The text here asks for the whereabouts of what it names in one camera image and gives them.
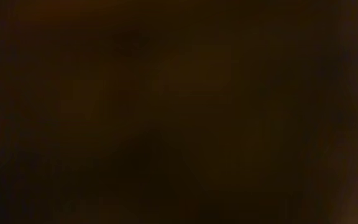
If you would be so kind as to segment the beige porridge pouch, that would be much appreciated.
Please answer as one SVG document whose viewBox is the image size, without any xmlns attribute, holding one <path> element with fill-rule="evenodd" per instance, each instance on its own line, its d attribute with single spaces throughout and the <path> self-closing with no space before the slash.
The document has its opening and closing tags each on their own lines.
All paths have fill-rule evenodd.
<svg viewBox="0 0 358 224">
<path fill-rule="evenodd" d="M 0 1 L 0 223 L 358 223 L 358 1 Z"/>
</svg>

